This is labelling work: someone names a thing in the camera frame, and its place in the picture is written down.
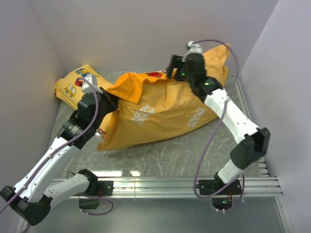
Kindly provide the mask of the aluminium frame rail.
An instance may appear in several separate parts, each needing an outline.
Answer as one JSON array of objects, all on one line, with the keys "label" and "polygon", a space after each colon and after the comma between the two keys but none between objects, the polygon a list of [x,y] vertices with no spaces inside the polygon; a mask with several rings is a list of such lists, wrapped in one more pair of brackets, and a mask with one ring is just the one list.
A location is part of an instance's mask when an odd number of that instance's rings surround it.
[{"label": "aluminium frame rail", "polygon": [[211,199],[199,199],[193,179],[213,121],[176,139],[123,150],[95,151],[99,137],[67,158],[52,185],[65,181],[66,172],[91,170],[99,181],[113,181],[112,204],[103,201],[89,216],[78,209],[79,196],[65,199],[51,210],[32,233],[291,233],[276,177],[264,159],[252,164],[242,184],[243,200],[234,195],[235,208],[216,210]]}]

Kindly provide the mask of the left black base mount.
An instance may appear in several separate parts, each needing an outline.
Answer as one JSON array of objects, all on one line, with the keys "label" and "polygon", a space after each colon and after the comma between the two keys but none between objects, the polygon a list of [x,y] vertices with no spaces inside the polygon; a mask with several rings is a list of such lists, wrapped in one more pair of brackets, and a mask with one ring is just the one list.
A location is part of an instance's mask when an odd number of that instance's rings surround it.
[{"label": "left black base mount", "polygon": [[[110,213],[114,209],[114,203],[107,197],[112,196],[113,193],[113,182],[112,181],[91,181],[89,187],[86,191],[82,192],[79,196],[79,208],[82,212],[93,215],[100,216]],[[106,208],[108,203],[109,208],[103,213],[92,213],[90,211],[98,210],[98,208],[103,204],[103,208]]]}]

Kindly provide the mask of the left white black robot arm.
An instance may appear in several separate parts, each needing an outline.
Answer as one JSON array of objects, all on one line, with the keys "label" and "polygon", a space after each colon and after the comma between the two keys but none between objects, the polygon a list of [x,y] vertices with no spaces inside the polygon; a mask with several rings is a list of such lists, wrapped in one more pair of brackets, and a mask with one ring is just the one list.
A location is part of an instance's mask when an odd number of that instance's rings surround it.
[{"label": "left white black robot arm", "polygon": [[72,178],[50,185],[57,173],[90,140],[99,129],[104,117],[118,107],[118,97],[100,91],[84,94],[66,121],[50,148],[34,168],[14,186],[5,186],[1,197],[27,223],[35,226],[50,210],[76,194],[98,196],[101,192],[98,177],[87,169]]}]

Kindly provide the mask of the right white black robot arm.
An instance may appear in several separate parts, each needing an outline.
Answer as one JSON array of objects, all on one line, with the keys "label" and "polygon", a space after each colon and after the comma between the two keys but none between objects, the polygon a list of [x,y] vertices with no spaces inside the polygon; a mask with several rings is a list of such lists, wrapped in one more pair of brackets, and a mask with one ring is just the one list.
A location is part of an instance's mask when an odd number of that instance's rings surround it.
[{"label": "right white black robot arm", "polygon": [[230,152],[229,161],[207,187],[209,194],[225,194],[246,168],[266,155],[270,132],[253,123],[231,100],[220,82],[207,75],[202,54],[173,55],[166,73],[169,79],[186,82],[193,94],[220,118],[237,143]]}]

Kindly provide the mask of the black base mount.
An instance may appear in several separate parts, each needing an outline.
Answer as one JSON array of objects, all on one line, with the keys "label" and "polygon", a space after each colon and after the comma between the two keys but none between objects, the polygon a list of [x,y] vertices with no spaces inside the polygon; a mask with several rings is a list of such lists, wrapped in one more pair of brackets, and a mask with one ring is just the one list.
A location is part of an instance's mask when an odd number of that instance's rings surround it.
[{"label": "black base mount", "polygon": [[[112,196],[113,193],[113,182],[112,181],[91,181],[89,187],[86,191],[82,192],[79,196],[79,208],[82,212],[93,215],[100,216],[110,213],[114,209],[114,203],[107,197]],[[92,213],[90,211],[98,210],[98,208],[103,204],[103,208],[106,208],[108,203],[109,208],[103,213]]]},{"label": "black base mount", "polygon": [[199,180],[194,191],[200,199],[210,198],[215,212],[226,214],[244,202],[244,190],[245,177],[241,176],[224,185],[216,179]]}]

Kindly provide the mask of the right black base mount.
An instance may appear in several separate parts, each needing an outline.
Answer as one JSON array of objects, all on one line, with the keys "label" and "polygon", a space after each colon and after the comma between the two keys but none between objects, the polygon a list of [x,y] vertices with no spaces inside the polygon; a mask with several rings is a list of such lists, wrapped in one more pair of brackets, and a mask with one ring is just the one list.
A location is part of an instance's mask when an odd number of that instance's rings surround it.
[{"label": "right black base mount", "polygon": [[224,185],[216,179],[199,180],[194,191],[200,199],[210,198],[215,212],[226,214],[244,202],[244,190],[245,177],[241,176]]}]

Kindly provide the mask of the orange Mickey Mouse pillowcase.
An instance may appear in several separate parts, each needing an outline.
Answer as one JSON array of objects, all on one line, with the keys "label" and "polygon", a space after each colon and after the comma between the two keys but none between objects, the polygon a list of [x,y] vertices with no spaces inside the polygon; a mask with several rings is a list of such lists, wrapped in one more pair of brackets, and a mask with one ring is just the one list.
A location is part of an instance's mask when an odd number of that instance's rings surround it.
[{"label": "orange Mickey Mouse pillowcase", "polygon": [[167,79],[165,71],[127,72],[114,82],[101,76],[98,85],[119,97],[118,109],[99,128],[98,151],[181,136],[217,117],[188,84]]}]

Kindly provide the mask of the yellow vehicle print pillow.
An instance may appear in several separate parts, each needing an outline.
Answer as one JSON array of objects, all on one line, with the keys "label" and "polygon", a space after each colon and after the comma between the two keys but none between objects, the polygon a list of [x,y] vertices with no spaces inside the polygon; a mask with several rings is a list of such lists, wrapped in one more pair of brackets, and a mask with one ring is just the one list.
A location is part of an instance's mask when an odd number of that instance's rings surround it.
[{"label": "yellow vehicle print pillow", "polygon": [[[81,100],[83,92],[81,87],[76,85],[76,79],[89,73],[97,77],[97,86],[107,89],[113,85],[112,82],[108,81],[105,77],[99,74],[89,64],[85,64],[56,82],[54,90],[55,96],[64,101],[73,110],[77,110],[77,104],[78,101]],[[102,138],[106,138],[106,136],[110,134],[109,131],[115,123],[115,115],[115,113],[109,113],[104,117],[98,129],[98,133],[102,135]]]}]

